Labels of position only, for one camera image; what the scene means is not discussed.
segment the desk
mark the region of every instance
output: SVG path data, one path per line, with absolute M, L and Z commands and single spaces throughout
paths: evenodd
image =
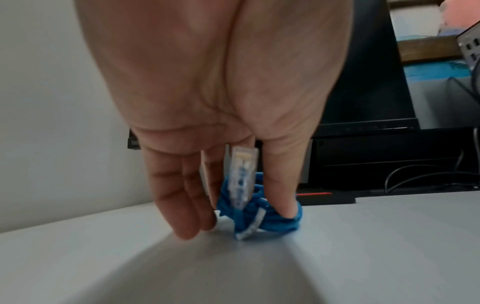
M 478 303 L 480 192 L 309 206 L 284 237 L 177 240 L 152 204 L 0 234 L 0 303 Z

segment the blue object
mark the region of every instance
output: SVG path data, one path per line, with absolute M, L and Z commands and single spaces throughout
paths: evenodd
M 300 226 L 302 218 L 302 206 L 298 204 L 298 214 L 295 218 L 284 218 L 280 216 L 275 209 L 265 199 L 264 187 L 259 184 L 264 180 L 264 174 L 257 172 L 255 174 L 255 188 L 253 196 L 243 210 L 238 210 L 232 207 L 230 202 L 230 195 L 228 190 L 229 177 L 227 176 L 223 181 L 220 191 L 220 197 L 217 202 L 217 209 L 220 211 L 220 216 L 228 216 L 235 222 L 235 233 L 241 233 L 248 229 L 250 224 L 255 220 L 259 209 L 266 211 L 263 221 L 259 228 L 266 231 L 288 233 L 297 230 Z

